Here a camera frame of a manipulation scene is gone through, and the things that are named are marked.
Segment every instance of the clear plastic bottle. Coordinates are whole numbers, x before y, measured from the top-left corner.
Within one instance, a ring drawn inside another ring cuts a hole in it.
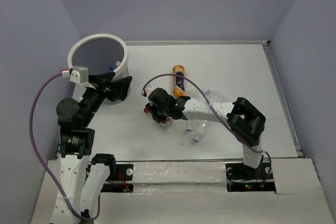
[[[225,98],[222,94],[215,90],[206,90],[205,92],[206,97],[209,99],[210,103],[214,102],[228,102],[229,100]],[[190,96],[195,99],[203,99],[201,94],[198,90],[190,90],[187,93],[187,96]],[[190,120],[187,121],[186,125],[186,131],[193,133],[193,142],[198,143],[204,136],[206,135],[206,132],[209,128],[209,125],[211,124],[210,121],[206,120]]]

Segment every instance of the white bucket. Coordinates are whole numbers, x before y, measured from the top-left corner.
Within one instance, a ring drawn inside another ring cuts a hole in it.
[[[106,73],[113,68],[114,80],[129,76],[128,60],[125,42],[112,34],[94,34],[81,39],[68,54],[69,69],[73,66],[85,66],[89,74],[93,75]]]

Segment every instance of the bottle label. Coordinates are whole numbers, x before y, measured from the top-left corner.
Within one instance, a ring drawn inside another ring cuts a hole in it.
[[[184,77],[184,74],[182,72],[177,72],[176,75]],[[176,85],[184,91],[184,79],[183,78],[176,77]]]

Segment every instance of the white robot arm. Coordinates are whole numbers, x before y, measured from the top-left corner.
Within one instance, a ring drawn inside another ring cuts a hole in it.
[[[87,75],[87,68],[67,71],[68,76],[80,79]],[[116,160],[111,154],[97,154],[87,167],[95,131],[88,128],[104,99],[124,100],[132,77],[112,81],[115,73],[104,73],[83,78],[87,87],[80,101],[72,98],[61,100],[56,108],[60,129],[59,155],[61,163],[59,191],[50,224],[93,223],[93,213],[103,184],[116,171]]]
[[[236,138],[243,143],[244,165],[257,169],[262,159],[261,136],[266,118],[245,98],[236,102],[209,104],[190,97],[173,98],[161,88],[147,86],[143,96],[148,97],[147,110],[158,123],[167,117],[175,120],[207,120],[221,122],[233,131]]]

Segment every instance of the white wall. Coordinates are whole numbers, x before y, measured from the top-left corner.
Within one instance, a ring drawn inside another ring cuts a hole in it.
[[[300,143],[336,220],[336,0],[295,0],[271,51]]]
[[[294,0],[62,0],[81,37],[271,40]]]
[[[79,40],[61,0],[0,0],[0,222],[26,224],[35,208],[44,169],[29,141],[28,119],[42,83],[67,67]],[[35,117],[36,142],[51,157],[59,141],[56,105],[68,81],[42,94]]]

